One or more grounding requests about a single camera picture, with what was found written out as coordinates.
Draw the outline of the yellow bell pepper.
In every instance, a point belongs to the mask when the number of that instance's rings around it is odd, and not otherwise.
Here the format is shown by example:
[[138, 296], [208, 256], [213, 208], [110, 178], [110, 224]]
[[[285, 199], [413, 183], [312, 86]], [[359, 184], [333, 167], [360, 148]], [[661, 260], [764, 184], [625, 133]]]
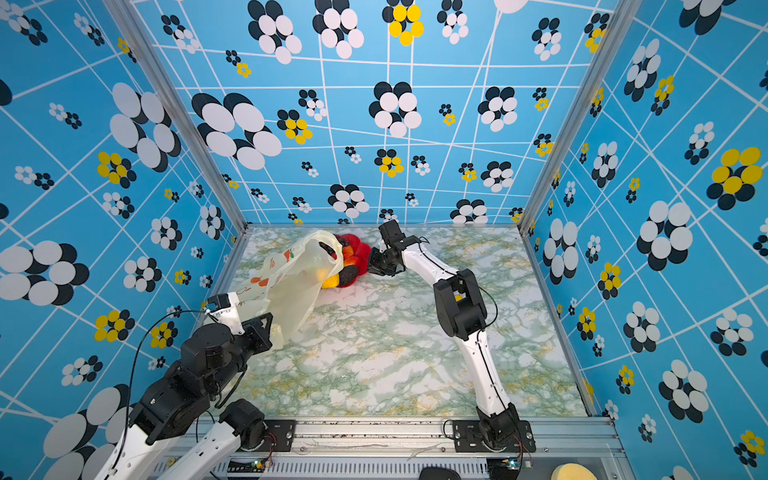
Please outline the yellow bell pepper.
[[334, 289], [338, 288], [340, 284], [340, 275], [335, 274], [333, 276], [328, 277], [321, 285], [322, 289]]

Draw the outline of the red flower-shaped plate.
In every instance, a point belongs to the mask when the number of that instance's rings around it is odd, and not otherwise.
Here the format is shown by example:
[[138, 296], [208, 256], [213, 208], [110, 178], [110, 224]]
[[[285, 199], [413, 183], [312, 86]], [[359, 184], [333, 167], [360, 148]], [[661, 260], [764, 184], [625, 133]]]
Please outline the red flower-shaped plate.
[[336, 239], [342, 246], [343, 268], [329, 277], [322, 289], [349, 287], [368, 271], [371, 247], [352, 234], [336, 235]]

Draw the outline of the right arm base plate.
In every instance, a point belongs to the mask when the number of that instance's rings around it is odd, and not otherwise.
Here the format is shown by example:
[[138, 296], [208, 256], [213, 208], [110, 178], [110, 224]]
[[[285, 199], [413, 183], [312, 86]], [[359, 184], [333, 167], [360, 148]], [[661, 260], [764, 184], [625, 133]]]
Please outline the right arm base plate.
[[501, 429], [483, 426], [479, 420], [451, 420], [446, 431], [457, 453], [534, 453], [536, 441], [528, 421]]

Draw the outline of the translucent cream plastic bag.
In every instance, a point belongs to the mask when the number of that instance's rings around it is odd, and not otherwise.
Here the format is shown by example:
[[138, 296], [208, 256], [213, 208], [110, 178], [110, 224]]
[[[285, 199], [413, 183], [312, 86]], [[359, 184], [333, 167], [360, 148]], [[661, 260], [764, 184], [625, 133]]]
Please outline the translucent cream plastic bag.
[[340, 241], [318, 230], [268, 255], [255, 276], [228, 296], [242, 322], [271, 314], [270, 341], [281, 349], [312, 314], [322, 284], [342, 268]]

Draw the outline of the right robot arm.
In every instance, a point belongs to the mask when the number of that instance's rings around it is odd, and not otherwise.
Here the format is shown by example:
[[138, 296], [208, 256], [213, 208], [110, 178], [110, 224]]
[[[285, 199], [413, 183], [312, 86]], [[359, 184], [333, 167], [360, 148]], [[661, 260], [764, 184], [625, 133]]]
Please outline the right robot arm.
[[413, 272], [432, 288], [439, 325], [455, 341], [472, 377], [483, 442], [492, 450], [503, 449], [522, 435], [520, 418], [490, 352], [491, 321], [476, 276], [439, 260], [425, 240], [405, 235], [395, 220], [378, 230], [381, 244], [372, 250], [369, 271], [388, 277]]

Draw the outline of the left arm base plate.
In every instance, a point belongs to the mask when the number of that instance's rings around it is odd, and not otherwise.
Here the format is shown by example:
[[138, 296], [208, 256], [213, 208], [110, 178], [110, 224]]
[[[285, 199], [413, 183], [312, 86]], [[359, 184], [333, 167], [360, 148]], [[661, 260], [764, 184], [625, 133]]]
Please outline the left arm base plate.
[[295, 419], [267, 419], [256, 422], [239, 434], [238, 452], [290, 452], [296, 436]]

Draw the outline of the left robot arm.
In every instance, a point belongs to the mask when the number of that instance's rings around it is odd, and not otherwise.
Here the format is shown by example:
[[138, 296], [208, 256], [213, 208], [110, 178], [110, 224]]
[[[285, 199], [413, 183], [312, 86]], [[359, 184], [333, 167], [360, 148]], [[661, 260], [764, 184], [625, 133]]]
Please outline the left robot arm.
[[[182, 345], [180, 359], [134, 405], [120, 441], [95, 477], [147, 479], [230, 380], [246, 371], [250, 358], [272, 348], [272, 321], [269, 313], [247, 320], [241, 335], [223, 323], [196, 330]], [[275, 443], [264, 414], [240, 399], [228, 405], [208, 433], [160, 477], [202, 479], [240, 448], [251, 451]]]

